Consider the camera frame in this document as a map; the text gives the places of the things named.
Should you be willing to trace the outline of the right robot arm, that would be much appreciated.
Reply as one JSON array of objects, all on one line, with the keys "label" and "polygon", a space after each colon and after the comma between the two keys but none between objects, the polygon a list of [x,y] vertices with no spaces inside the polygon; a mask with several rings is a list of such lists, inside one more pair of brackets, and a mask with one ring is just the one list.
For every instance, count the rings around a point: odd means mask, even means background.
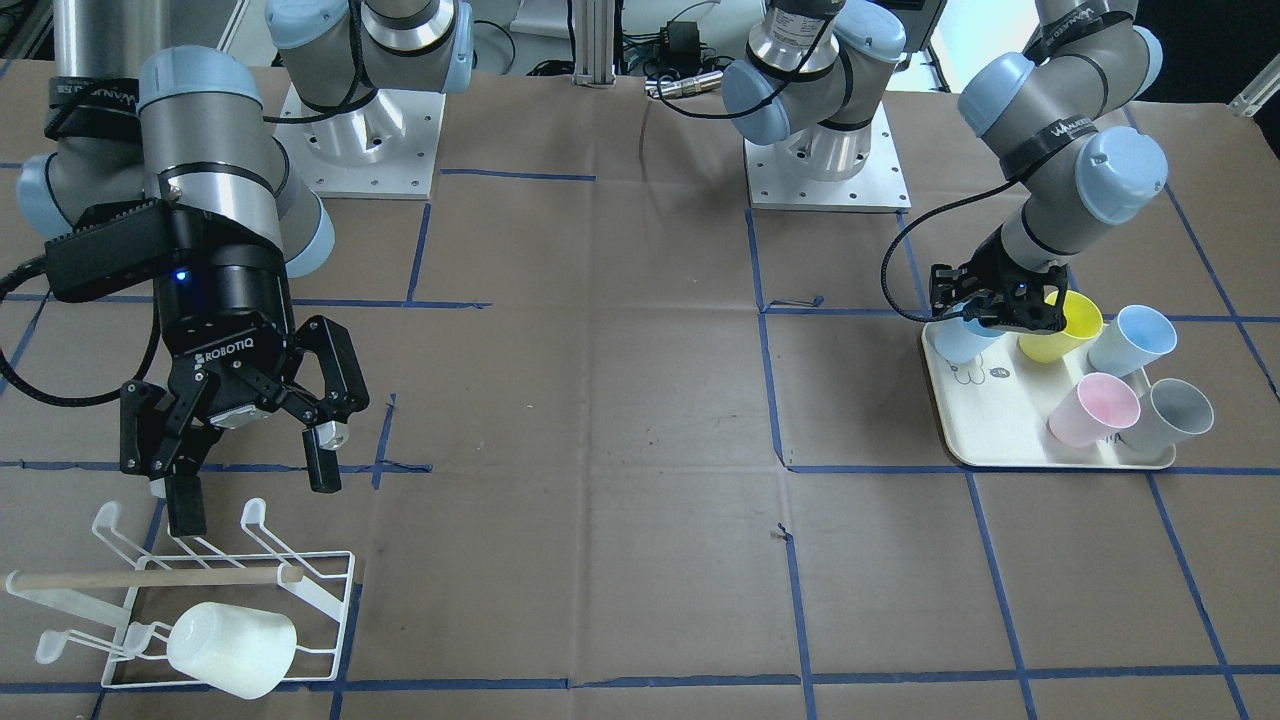
[{"label": "right robot arm", "polygon": [[198,471],[223,433],[285,411],[302,427],[311,489],[340,488],[337,450],[370,401],[349,332],[297,322],[289,282],[335,242],[321,199],[274,126],[320,135],[383,90],[453,94],[472,72],[463,1],[270,1],[268,29],[302,110],[270,117],[250,69],[204,45],[174,45],[165,1],[56,1],[58,73],[19,209],[44,251],[3,278],[44,277],[65,304],[150,282],[154,319],[140,369],[118,389],[52,395],[59,407],[118,402],[119,469],[161,483],[169,532],[206,532]]}]

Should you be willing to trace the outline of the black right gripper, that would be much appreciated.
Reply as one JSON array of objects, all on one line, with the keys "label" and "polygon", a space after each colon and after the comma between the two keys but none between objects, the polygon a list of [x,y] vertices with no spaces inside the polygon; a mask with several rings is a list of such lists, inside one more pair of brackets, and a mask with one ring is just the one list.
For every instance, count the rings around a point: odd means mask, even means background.
[{"label": "black right gripper", "polygon": [[[155,279],[154,299],[173,395],[142,380],[123,384],[120,471],[163,483],[172,536],[205,534],[205,459],[223,429],[270,414],[261,391],[230,372],[239,363],[262,375],[280,370],[271,400],[303,424],[310,488],[339,492],[337,450],[349,438],[349,416],[370,402],[349,332],[316,315],[288,336],[285,264],[270,240],[204,210],[168,210],[165,227],[175,260]],[[319,395],[296,382],[308,354],[319,361]],[[198,372],[207,380],[192,380]]]}]

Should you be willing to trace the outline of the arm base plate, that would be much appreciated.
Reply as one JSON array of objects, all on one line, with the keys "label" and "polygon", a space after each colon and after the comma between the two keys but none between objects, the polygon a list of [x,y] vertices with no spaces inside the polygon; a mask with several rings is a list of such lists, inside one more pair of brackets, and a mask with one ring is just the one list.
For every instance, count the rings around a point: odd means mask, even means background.
[{"label": "arm base plate", "polygon": [[428,200],[445,95],[387,88],[312,124],[276,124],[294,173],[324,199]]},{"label": "arm base plate", "polygon": [[746,141],[750,205],[786,211],[906,211],[911,205],[884,106],[854,132],[813,126],[768,146]]}]

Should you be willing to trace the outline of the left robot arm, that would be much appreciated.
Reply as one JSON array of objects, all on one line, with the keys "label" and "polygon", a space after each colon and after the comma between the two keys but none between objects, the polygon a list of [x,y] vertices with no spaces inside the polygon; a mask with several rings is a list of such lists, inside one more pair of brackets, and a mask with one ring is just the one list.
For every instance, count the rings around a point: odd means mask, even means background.
[{"label": "left robot arm", "polygon": [[[988,63],[956,109],[1023,205],[957,266],[931,268],[931,322],[1052,334],[1066,325],[1068,266],[1165,187],[1158,142],[1100,118],[1164,68],[1134,1],[1039,1],[1028,47]],[[863,146],[906,32],[870,1],[773,1],[723,74],[724,117],[760,146]]]}]

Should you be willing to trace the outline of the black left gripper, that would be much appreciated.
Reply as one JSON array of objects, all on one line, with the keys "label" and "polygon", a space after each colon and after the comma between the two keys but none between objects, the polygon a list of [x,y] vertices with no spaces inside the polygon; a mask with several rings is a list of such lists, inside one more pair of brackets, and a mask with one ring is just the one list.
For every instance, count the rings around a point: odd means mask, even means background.
[{"label": "black left gripper", "polygon": [[1005,249],[1004,231],[993,231],[960,266],[931,266],[931,320],[961,318],[992,332],[1062,332],[1066,268],[1051,260],[1015,259]]}]

